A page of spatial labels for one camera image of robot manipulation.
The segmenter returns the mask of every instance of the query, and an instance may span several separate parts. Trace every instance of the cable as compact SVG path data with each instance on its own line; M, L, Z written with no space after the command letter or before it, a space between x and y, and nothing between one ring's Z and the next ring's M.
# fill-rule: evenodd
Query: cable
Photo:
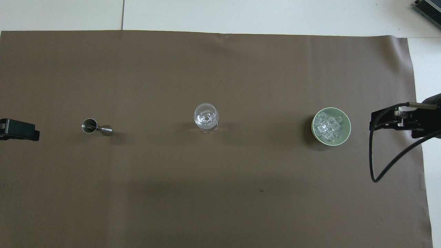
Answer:
M385 115L387 112L389 112L390 110L397 108L397 107L402 107L402 106L409 106L409 103L400 103L400 104L396 104L394 106L385 108L383 111L381 111L377 117L372 121L371 125L370 125L370 133L369 133L369 169L370 169L370 177L372 179L372 181L374 183L377 183L385 174L386 172L392 167L392 165L394 165L402 156L404 156L407 152L409 152L410 150L412 150L413 148L415 148L417 145L435 137L441 134L441 130L438 131L434 131L428 135L426 135L424 138L414 142L413 144L409 145L408 147L406 147L406 149L404 149L402 152L400 152L397 156L395 156L392 161L383 169L383 171L380 173L380 175L378 175L377 178L375 178L374 176L374 168L372 166L372 139L374 137L374 131L375 131L375 126L377 125L378 121L380 120L380 118Z

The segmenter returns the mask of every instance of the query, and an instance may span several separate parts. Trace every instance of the black device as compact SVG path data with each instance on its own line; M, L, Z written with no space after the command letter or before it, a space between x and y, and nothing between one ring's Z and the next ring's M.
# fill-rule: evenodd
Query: black device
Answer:
M414 8L429 21L441 28L441 0L417 0Z
M401 107L416 108L403 111ZM441 93L427 98L422 103L405 102L371 113L369 125L369 167L374 183L378 182L386 172L408 151L417 145L433 138L441 139ZM372 166L372 139L378 129L411 130L412 138L421 138L400 152L378 175L374 176Z
M28 139L38 141L40 132L35 125L13 119L0 119L0 140Z

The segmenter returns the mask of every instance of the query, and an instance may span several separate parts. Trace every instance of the jigger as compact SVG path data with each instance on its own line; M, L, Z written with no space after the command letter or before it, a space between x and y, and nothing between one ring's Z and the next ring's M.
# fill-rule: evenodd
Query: jigger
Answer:
M83 121L81 128L85 133L93 133L98 130L104 136L111 136L113 133L113 129L109 125L98 126L96 120L89 118Z

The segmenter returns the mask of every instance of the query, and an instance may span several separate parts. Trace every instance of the white surface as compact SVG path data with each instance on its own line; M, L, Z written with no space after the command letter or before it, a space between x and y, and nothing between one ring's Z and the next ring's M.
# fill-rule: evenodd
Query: white surface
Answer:
M125 30L441 37L413 0L126 0Z
M123 0L0 0L0 30L121 29Z
M118 30L123 0L0 0L0 30ZM409 39L417 100L441 92L441 30L413 0L125 0L124 29L394 35ZM441 248L441 140L423 144L433 244Z
M415 75L416 99L441 93L441 39L408 39ZM429 204L432 239L435 248L441 247L441 139L422 144L427 201Z

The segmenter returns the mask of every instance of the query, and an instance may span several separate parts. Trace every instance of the light green bowl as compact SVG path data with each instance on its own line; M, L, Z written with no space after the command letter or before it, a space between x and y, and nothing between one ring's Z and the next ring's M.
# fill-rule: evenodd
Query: light green bowl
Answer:
M326 114L328 114L330 116L334 116L334 117L341 116L341 118L343 119L343 121L340 123L341 130L343 131L343 135L340 138L338 138L337 140L335 140L334 142L328 141L328 140L324 139L322 136L317 137L317 134L315 133L314 120L315 120L315 118L317 118L317 115L320 114L321 112L325 112ZM315 114L314 118L312 119L311 131L312 131L312 134L314 135L314 137L318 141L320 141L321 143L323 143L327 146L338 146L338 145L343 144L349 138L349 135L351 134L351 122L350 122L348 116L340 109L333 108L333 107L324 108L324 109L318 111L317 114Z

